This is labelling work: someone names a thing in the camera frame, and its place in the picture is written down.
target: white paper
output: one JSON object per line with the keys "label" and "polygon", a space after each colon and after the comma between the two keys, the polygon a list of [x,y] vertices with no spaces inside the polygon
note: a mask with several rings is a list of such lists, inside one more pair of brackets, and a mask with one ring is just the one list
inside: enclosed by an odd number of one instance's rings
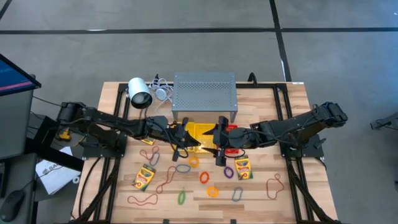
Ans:
{"label": "white paper", "polygon": [[[72,156],[72,150],[70,147],[64,147],[60,152],[66,153]],[[55,194],[57,191],[62,189],[67,183],[69,183],[74,177],[80,175],[80,172],[66,167],[62,167],[50,161],[43,160],[36,164],[36,173],[38,176],[42,176],[51,171],[49,174],[41,177],[41,181],[49,195]]]}

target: green rubber band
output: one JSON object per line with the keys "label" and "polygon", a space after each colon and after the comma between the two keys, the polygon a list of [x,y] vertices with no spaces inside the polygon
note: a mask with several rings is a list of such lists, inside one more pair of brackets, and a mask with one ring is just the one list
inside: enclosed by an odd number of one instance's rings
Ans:
{"label": "green rubber band", "polygon": [[182,190],[180,191],[180,193],[178,194],[178,204],[179,205],[183,205],[185,202],[185,191]]}

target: purple rubber band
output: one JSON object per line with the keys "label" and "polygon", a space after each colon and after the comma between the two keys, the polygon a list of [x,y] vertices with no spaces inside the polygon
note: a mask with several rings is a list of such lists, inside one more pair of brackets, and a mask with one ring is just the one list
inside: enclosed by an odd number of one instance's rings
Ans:
{"label": "purple rubber band", "polygon": [[[230,171],[231,171],[231,175],[228,175],[228,174],[226,173],[227,170],[230,170]],[[225,175],[228,179],[231,179],[231,178],[234,176],[234,170],[232,170],[232,168],[230,168],[229,166],[226,166],[226,167],[224,168],[224,175]]]}

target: perforated metal cover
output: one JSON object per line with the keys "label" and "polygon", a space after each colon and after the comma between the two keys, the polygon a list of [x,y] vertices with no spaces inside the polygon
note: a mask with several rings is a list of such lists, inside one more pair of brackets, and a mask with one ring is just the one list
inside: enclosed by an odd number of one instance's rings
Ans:
{"label": "perforated metal cover", "polygon": [[172,111],[238,111],[234,73],[176,73]]}

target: yellow crayon box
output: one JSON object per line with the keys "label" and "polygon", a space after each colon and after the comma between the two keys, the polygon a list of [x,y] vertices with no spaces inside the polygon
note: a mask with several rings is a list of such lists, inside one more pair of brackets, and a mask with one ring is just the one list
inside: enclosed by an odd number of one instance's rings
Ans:
{"label": "yellow crayon box", "polygon": [[235,158],[235,167],[239,180],[253,179],[249,156]]}
{"label": "yellow crayon box", "polygon": [[146,164],[144,164],[138,172],[136,178],[132,181],[133,186],[137,189],[145,191],[148,187],[149,182],[154,178],[156,170]]}

